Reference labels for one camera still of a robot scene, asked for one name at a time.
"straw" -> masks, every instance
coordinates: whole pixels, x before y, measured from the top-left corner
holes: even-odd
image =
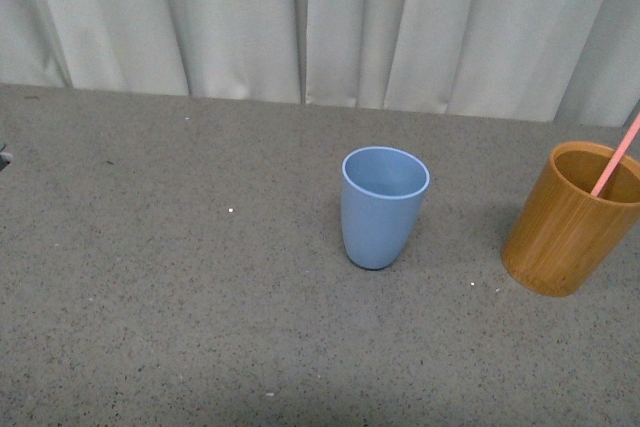
[[[596,185],[593,187],[593,190],[591,191],[591,195],[595,197],[598,197],[600,195],[600,192],[602,191],[605,184],[609,180],[609,177],[611,177],[611,174],[613,173],[614,169],[620,163],[620,160],[622,160],[624,153],[627,151],[627,149],[631,145],[631,142],[633,141],[633,138],[638,133],[639,129],[640,129],[640,112],[638,112],[638,115],[636,116],[635,120],[631,124],[631,127],[629,127],[629,130],[627,131],[627,133],[624,134],[624,137],[622,138],[620,145],[618,146],[616,151],[613,153],[611,160],[609,160],[609,163],[602,171],[602,174],[600,174],[600,178],[598,179],[598,182],[596,182]]]

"curtain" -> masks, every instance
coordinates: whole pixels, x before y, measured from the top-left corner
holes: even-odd
[[[639,108],[640,0],[0,0],[0,12],[4,83],[612,126]]]

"brown cup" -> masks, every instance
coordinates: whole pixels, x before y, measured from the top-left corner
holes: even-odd
[[[502,249],[520,284],[539,294],[572,294],[640,217],[640,163],[624,156],[600,197],[590,194],[613,155],[591,142],[558,145]]]

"cup rim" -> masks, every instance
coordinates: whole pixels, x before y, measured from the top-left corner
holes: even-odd
[[[349,161],[349,159],[351,157],[353,157],[354,155],[366,151],[366,150],[386,150],[386,151],[391,151],[391,152],[395,152],[398,154],[401,154],[405,157],[410,158],[411,160],[413,160],[416,164],[418,164],[422,170],[424,171],[425,174],[425,181],[424,184],[417,190],[414,190],[413,192],[409,193],[409,194],[405,194],[405,195],[384,195],[384,194],[378,194],[376,192],[372,192],[370,190],[367,189],[363,189],[362,187],[360,187],[358,184],[356,184],[353,180],[351,180],[351,177],[349,177],[349,175],[347,174],[347,162]],[[422,194],[425,190],[427,190],[427,187],[429,186],[429,183],[431,182],[431,175],[429,174],[429,169],[427,169],[426,165],[424,165],[424,163],[415,155],[410,154],[409,152],[406,152],[404,150],[400,150],[400,149],[396,149],[394,147],[387,147],[387,146],[383,146],[383,145],[370,145],[367,147],[361,147],[359,149],[356,149],[352,152],[350,152],[342,161],[342,178],[346,179],[347,182],[349,182],[349,185],[351,185],[354,189],[356,189],[359,192],[362,192],[363,194],[366,194],[368,196],[371,197],[375,197],[377,199],[385,199],[385,200],[404,200],[404,199],[410,199],[412,197],[415,197],[417,195]]]
[[[622,206],[625,206],[628,208],[640,207],[640,201],[616,202],[615,200],[603,199],[601,197],[594,197],[593,195],[591,195],[590,192],[585,192],[584,190],[580,189],[579,187],[574,185],[572,182],[570,182],[569,179],[567,179],[562,174],[562,172],[558,170],[558,167],[556,165],[556,159],[561,154],[564,154],[565,152],[571,152],[571,151],[580,151],[580,152],[586,152],[586,153],[595,154],[595,155],[601,154],[601,155],[611,157],[613,155],[614,149],[612,149],[611,147],[607,147],[606,145],[598,144],[596,142],[589,142],[585,140],[574,140],[569,142],[563,142],[561,144],[556,145],[551,151],[551,154],[549,155],[549,164],[551,165],[551,168],[556,173],[558,178],[564,184],[568,185],[573,190],[578,192],[580,195],[594,202],[600,202],[605,205],[616,206],[616,207],[622,207]],[[630,155],[625,154],[620,160],[620,163],[623,164],[631,172],[631,174],[634,177],[638,178],[638,180],[640,181],[640,176],[638,175],[640,174],[640,162],[635,160]]]

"blue cup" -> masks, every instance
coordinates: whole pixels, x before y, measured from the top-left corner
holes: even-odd
[[[409,238],[429,185],[420,159],[391,147],[364,147],[342,163],[342,237],[354,264],[390,265]]]

